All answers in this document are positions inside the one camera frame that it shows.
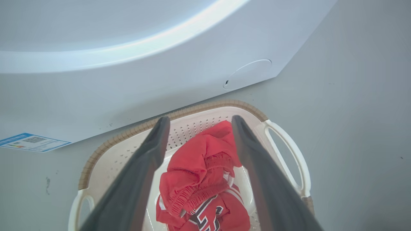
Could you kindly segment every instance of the scuff mark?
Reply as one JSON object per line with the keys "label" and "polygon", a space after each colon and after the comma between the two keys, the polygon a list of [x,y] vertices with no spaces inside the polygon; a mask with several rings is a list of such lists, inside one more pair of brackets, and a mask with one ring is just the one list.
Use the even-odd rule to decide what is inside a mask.
{"label": "scuff mark", "polygon": [[48,188],[50,187],[50,178],[46,177],[46,181],[47,181],[46,193],[47,195],[50,195],[50,193],[48,192]]}

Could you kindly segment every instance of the white washing machine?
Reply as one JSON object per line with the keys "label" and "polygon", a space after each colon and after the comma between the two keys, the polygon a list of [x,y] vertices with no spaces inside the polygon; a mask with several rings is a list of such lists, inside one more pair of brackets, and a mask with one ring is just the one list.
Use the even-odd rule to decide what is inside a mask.
{"label": "white washing machine", "polygon": [[276,77],[335,2],[2,1],[0,147],[45,152]]}

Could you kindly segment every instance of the red clothing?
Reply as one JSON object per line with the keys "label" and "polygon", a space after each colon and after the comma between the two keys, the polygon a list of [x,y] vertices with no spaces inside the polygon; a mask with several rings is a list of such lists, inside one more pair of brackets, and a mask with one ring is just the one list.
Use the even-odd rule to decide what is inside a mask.
{"label": "red clothing", "polygon": [[169,231],[248,231],[250,219],[236,185],[204,201],[193,213],[182,218],[171,216],[157,200],[157,221]]}
{"label": "red clothing", "polygon": [[[224,203],[224,198],[227,197],[224,191],[233,185],[234,166],[241,167],[241,163],[230,122],[223,121],[197,134],[175,152],[167,172],[161,175],[157,221],[169,224],[175,230],[182,229],[189,225],[190,213],[194,214],[203,202],[214,198],[211,203],[222,207],[222,213],[217,215],[222,223],[223,219],[229,219],[229,216],[224,218],[226,214],[238,211],[238,218],[243,215],[247,217],[249,228],[249,218],[243,205],[240,203],[241,206],[238,206],[239,202],[231,203],[233,199],[227,199],[228,205]],[[215,217],[216,207],[206,213],[214,213]]]}

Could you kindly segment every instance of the laundry basket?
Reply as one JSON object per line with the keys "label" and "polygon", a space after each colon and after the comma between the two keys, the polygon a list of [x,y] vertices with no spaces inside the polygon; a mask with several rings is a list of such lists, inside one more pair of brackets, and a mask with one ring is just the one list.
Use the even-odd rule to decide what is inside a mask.
{"label": "laundry basket", "polygon": [[[261,144],[266,148],[274,162],[278,165],[296,192],[314,212],[310,196],[311,180],[304,157],[292,138],[277,124],[271,122],[266,115],[250,104],[237,100],[224,100],[185,108],[168,114],[170,117],[170,134],[163,164],[156,170],[152,180],[150,195],[144,217],[144,231],[166,231],[165,224],[156,221],[156,203],[159,196],[160,176],[167,171],[171,156],[190,138],[203,130],[240,115],[253,130]],[[81,205],[87,201],[92,210],[114,181],[130,156],[142,144],[158,119],[143,123],[135,128],[104,142],[91,155],[84,166],[79,181],[79,191],[74,199],[69,218],[69,231],[79,229]],[[269,130],[273,130],[291,151],[300,171],[301,185],[294,180],[289,168],[274,143]],[[260,230],[256,206],[247,170],[235,168],[234,183],[239,187],[244,206],[250,215],[251,230]]]}

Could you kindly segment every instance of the floor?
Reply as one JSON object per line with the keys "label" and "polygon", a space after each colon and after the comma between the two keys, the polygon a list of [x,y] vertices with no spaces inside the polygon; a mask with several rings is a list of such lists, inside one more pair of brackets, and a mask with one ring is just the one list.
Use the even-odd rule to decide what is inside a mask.
{"label": "floor", "polygon": [[[293,137],[324,230],[410,230],[410,12],[406,0],[339,1],[277,78],[210,99],[248,102]],[[0,230],[66,230],[84,163],[126,129],[1,149]]]}

